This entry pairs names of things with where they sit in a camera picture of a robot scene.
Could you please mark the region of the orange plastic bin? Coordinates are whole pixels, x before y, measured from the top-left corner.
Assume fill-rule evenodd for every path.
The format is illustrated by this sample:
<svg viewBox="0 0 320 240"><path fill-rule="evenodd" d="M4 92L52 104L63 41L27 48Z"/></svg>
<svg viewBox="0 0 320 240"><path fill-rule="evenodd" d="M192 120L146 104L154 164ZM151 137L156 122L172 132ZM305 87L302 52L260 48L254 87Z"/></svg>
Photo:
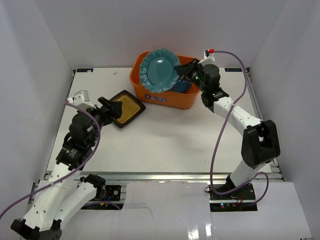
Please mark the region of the orange plastic bin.
<svg viewBox="0 0 320 240"><path fill-rule="evenodd" d="M190 109L200 92L199 88L195 86L193 83L186 93L174 92L174 91L165 91L161 93L153 93L148 91L140 81L140 64L142 63L143 58L150 53L150 51L146 51L141 53L131 69L131 73L129 75L129 80L134 88L136 97L142 102L177 108L181 110Z"/></svg>

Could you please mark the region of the teal round scalloped plate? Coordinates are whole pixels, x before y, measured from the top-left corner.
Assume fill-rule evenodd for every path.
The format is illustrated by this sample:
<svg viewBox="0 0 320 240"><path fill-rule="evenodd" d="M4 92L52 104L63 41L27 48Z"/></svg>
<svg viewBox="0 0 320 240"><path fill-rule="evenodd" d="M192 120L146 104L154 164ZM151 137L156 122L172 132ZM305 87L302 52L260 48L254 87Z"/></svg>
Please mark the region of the teal round scalloped plate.
<svg viewBox="0 0 320 240"><path fill-rule="evenodd" d="M151 51L139 65L140 82L152 93L168 91L178 81L175 67L180 65L178 56L166 48Z"/></svg>

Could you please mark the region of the blue leaf-shaped plate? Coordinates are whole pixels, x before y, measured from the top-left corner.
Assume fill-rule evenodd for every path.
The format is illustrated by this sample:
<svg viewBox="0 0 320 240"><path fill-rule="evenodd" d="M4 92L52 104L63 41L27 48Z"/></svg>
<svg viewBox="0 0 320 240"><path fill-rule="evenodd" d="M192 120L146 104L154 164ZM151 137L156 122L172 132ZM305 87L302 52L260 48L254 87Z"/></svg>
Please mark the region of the blue leaf-shaped plate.
<svg viewBox="0 0 320 240"><path fill-rule="evenodd" d="M178 79L178 81L175 83L175 85L172 86L170 91L185 94L190 89L191 85L192 84L189 81Z"/></svg>

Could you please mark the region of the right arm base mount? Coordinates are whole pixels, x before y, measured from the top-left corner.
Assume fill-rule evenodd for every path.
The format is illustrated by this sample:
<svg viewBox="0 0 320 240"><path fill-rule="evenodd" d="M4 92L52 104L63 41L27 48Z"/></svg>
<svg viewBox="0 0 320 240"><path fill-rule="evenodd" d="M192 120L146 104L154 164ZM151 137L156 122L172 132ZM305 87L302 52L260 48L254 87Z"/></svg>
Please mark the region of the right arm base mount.
<svg viewBox="0 0 320 240"><path fill-rule="evenodd" d="M204 188L204 192L209 195L212 213L256 212L258 210L255 191L251 183L226 195L215 194L209 185Z"/></svg>

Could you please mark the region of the amber square plate black rim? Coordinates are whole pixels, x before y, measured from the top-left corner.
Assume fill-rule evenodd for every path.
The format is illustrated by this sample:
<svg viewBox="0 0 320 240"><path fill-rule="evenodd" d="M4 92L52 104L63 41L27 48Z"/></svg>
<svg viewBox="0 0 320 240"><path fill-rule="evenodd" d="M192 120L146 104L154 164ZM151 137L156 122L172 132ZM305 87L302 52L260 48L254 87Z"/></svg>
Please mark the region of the amber square plate black rim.
<svg viewBox="0 0 320 240"><path fill-rule="evenodd" d="M127 90L119 92L113 96L110 101L122 102L121 117L112 121L112 123L120 129L130 124L146 109L142 101Z"/></svg>

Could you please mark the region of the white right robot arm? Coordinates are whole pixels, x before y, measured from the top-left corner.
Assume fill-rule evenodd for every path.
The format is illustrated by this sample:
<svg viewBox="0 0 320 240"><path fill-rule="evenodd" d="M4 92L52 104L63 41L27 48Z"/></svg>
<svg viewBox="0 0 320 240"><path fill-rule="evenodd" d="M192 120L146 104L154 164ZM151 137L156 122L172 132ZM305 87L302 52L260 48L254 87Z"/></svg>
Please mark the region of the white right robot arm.
<svg viewBox="0 0 320 240"><path fill-rule="evenodd" d="M228 175L221 187L213 189L216 195L227 195L236 200L244 193L244 186L260 170L281 153L276 124L263 121L236 104L220 86L220 70L214 64L202 65L193 59L185 65L174 67L178 76L196 85L201 91L202 103L211 112L222 117L241 137L241 161Z"/></svg>

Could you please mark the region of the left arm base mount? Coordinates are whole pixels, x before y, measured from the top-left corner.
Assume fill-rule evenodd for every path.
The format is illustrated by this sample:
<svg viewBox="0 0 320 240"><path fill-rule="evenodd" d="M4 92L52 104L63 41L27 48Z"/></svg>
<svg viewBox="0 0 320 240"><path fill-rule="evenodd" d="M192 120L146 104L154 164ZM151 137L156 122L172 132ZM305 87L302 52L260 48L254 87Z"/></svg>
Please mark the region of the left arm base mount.
<svg viewBox="0 0 320 240"><path fill-rule="evenodd" d="M94 198L83 207L84 209L107 209L111 201L120 201L121 186L106 185L106 180L98 175L89 174L80 178L81 183L90 183L96 188Z"/></svg>

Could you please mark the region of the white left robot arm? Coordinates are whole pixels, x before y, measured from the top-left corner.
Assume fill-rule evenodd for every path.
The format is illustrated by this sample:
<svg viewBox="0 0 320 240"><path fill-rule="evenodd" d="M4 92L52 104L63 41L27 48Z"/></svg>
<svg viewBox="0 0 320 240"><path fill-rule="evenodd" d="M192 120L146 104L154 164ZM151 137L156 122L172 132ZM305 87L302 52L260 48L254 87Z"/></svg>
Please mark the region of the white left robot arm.
<svg viewBox="0 0 320 240"><path fill-rule="evenodd" d="M86 163L95 154L102 127L122 116L122 102L98 98L101 107L65 101L77 113L71 120L47 185L38 188L38 197L30 210L15 219L10 228L26 240L58 240L68 221L91 199L105 196L105 180L94 174L82 178L80 186L67 196Z"/></svg>

